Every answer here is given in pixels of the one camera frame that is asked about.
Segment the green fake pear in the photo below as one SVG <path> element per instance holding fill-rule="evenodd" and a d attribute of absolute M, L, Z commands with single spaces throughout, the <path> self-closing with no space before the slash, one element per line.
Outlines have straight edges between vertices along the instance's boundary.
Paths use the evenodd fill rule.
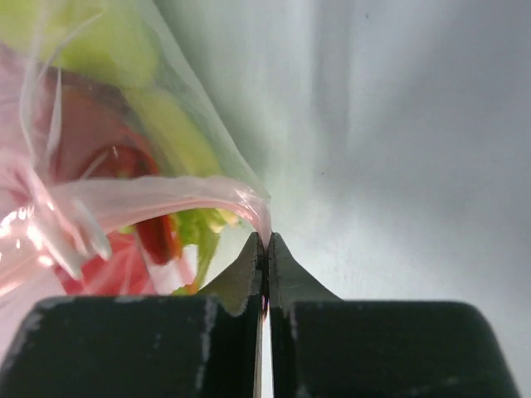
<path fill-rule="evenodd" d="M 159 176 L 222 171 L 209 102 L 151 1 L 4 1 L 1 4 L 1 147 L 51 179 L 61 137 L 61 93 L 49 72 L 115 87 L 126 121 L 152 145 Z"/>

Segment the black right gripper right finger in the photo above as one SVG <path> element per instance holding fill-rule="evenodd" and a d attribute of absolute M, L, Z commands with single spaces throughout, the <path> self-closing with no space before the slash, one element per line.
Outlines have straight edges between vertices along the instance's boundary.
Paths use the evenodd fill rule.
<path fill-rule="evenodd" d="M 494 332 L 453 301 L 343 300 L 268 248 L 277 397 L 516 397 Z"/>

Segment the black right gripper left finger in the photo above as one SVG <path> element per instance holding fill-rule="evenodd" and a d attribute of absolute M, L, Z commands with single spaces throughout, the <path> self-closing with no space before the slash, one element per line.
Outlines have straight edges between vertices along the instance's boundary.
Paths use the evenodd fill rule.
<path fill-rule="evenodd" d="M 38 302 L 2 364 L 2 396 L 259 396 L 263 254 L 251 234 L 193 296 Z"/>

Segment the red fake lobster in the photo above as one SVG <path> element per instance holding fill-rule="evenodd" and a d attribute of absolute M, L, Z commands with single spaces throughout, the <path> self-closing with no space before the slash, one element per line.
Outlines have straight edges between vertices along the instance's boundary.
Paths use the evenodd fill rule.
<path fill-rule="evenodd" d="M 47 93 L 54 89 L 61 93 L 61 137 L 51 155 L 52 181 L 104 179 L 95 197 L 102 202 L 101 210 L 120 218 L 110 235 L 111 247 L 118 251 L 112 261 L 100 257 L 88 261 L 82 281 L 68 279 L 64 289 L 78 294 L 92 283 L 97 294 L 115 295 L 120 283 L 125 283 L 128 294 L 152 294 L 146 264 L 154 263 L 136 234 L 119 229 L 155 218 L 146 216 L 153 203 L 141 186 L 126 190 L 123 184 L 125 179 L 159 176 L 153 145 L 130 128 L 126 121 L 129 106 L 115 87 L 62 70 L 47 73 L 45 82 Z"/>

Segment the clear zip top bag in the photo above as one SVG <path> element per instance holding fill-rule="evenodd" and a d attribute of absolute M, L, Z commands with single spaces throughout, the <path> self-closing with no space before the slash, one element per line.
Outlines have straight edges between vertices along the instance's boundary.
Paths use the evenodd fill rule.
<path fill-rule="evenodd" d="M 1 292 L 197 292 L 268 196 L 156 1 L 1 4 Z"/>

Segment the green fake grapes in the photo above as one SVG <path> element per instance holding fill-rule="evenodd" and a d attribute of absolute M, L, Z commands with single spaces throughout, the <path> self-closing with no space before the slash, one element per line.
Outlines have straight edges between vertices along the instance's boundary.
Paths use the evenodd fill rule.
<path fill-rule="evenodd" d="M 202 287 L 216 253 L 220 234 L 225 226 L 238 226 L 237 214 L 224 209 L 205 208 L 179 211 L 141 221 L 119 229 L 121 233 L 136 234 L 155 265 L 174 260 L 184 285 L 174 295 L 192 295 Z M 187 246 L 197 247 L 197 268 L 193 274 L 183 253 Z"/>

